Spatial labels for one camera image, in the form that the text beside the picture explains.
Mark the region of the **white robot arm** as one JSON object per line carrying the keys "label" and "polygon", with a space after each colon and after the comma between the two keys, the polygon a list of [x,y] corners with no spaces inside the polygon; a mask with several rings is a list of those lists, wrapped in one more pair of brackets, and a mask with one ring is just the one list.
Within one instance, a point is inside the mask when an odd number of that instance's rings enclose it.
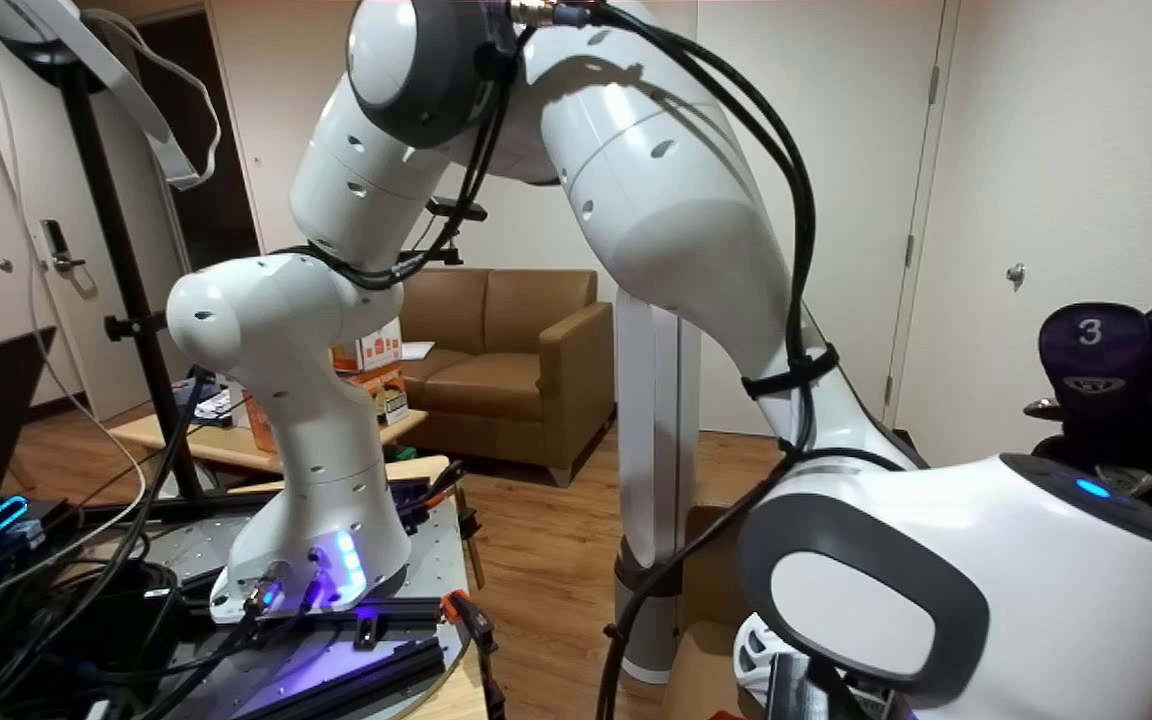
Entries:
{"label": "white robot arm", "polygon": [[386,325],[449,170],[539,179],[608,275],[706,332],[782,445],[740,514],[731,679],[769,720],[1152,720],[1152,508],[1061,461],[932,470],[813,330],[817,218],[753,179],[792,149],[710,53],[631,0],[354,0],[293,184],[298,245],[167,294],[167,332],[266,414],[285,488],[212,584],[224,625],[342,613],[411,540],[331,346]]}

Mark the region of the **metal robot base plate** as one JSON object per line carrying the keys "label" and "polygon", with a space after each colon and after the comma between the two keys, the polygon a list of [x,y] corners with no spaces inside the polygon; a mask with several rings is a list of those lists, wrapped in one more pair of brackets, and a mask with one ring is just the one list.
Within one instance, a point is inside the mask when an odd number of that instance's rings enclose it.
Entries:
{"label": "metal robot base plate", "polygon": [[461,503],[440,502],[411,547],[399,591],[260,625],[163,720],[488,720],[475,650],[440,609],[468,591]]}

